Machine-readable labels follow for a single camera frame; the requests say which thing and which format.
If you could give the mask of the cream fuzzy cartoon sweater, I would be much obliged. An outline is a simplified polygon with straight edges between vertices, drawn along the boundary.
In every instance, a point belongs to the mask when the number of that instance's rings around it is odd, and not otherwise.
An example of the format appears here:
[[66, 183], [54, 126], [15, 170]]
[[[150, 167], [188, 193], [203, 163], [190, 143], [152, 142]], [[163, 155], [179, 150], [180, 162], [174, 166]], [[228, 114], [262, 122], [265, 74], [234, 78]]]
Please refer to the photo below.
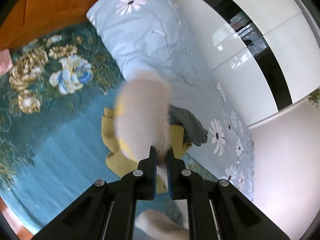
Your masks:
[[170, 86], [150, 70], [137, 70], [116, 99], [114, 126], [123, 155], [135, 162], [156, 149], [156, 173], [168, 186], [166, 153], [170, 148]]

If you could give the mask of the mustard yellow knit sweater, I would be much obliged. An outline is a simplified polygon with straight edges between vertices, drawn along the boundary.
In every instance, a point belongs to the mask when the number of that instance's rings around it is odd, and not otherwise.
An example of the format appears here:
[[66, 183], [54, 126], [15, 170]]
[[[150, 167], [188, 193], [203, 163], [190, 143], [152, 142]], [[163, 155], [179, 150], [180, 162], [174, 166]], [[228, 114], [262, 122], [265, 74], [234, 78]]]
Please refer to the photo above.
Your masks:
[[[123, 177], [127, 173], [134, 171], [138, 167], [138, 163], [127, 159], [122, 154], [114, 133], [113, 117], [113, 109], [105, 107], [101, 119], [101, 137], [105, 146], [110, 150], [106, 156], [107, 167], [119, 177]], [[182, 125], [171, 125], [170, 136], [174, 155], [176, 158], [181, 158], [192, 146], [184, 138], [184, 127]]]

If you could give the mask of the grey green garment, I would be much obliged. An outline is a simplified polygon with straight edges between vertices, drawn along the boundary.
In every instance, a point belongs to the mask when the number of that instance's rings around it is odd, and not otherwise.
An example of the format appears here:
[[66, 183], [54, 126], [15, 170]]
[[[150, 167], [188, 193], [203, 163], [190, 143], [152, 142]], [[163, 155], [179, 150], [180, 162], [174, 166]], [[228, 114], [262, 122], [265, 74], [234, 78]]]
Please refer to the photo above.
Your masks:
[[201, 147], [208, 141], [208, 131], [204, 129], [197, 117], [185, 108], [170, 105], [169, 123], [183, 127], [183, 142]]

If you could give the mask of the white glossy wardrobe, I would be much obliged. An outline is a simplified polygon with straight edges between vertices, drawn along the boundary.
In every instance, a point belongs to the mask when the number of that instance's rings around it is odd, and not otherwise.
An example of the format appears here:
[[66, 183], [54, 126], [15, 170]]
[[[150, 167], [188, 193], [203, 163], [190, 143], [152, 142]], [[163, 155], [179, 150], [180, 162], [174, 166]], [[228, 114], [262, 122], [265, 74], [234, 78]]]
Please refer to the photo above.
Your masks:
[[319, 30], [301, 0], [176, 0], [207, 66], [252, 126], [319, 87]]

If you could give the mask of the pink towel at edge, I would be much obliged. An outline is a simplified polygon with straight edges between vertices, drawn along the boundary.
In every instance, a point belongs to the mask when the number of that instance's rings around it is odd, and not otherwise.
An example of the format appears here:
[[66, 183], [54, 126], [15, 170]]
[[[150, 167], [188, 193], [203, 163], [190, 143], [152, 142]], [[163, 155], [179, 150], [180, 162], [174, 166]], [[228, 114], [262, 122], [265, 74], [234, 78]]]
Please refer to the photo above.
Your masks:
[[13, 67], [9, 49], [0, 51], [0, 76], [7, 74]]

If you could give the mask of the light blue floral quilt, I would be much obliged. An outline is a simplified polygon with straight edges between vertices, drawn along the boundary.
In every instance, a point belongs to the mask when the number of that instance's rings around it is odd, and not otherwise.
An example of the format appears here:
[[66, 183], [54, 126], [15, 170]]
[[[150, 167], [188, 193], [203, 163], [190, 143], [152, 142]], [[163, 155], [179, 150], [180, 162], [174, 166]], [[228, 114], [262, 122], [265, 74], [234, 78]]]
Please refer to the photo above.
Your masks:
[[87, 18], [125, 80], [151, 70], [171, 86], [171, 104], [193, 113], [208, 141], [189, 152], [218, 179], [253, 199], [251, 134], [205, 63], [191, 26], [173, 0], [98, 0]]

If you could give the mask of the wooden headboard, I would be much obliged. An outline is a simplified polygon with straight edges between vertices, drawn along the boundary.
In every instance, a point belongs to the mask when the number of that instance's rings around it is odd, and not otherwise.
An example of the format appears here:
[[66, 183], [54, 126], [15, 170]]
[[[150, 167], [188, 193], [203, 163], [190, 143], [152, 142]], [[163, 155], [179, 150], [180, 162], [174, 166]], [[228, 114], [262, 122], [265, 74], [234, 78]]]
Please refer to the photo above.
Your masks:
[[1, 49], [15, 49], [49, 32], [86, 20], [97, 0], [8, 0], [1, 15]]

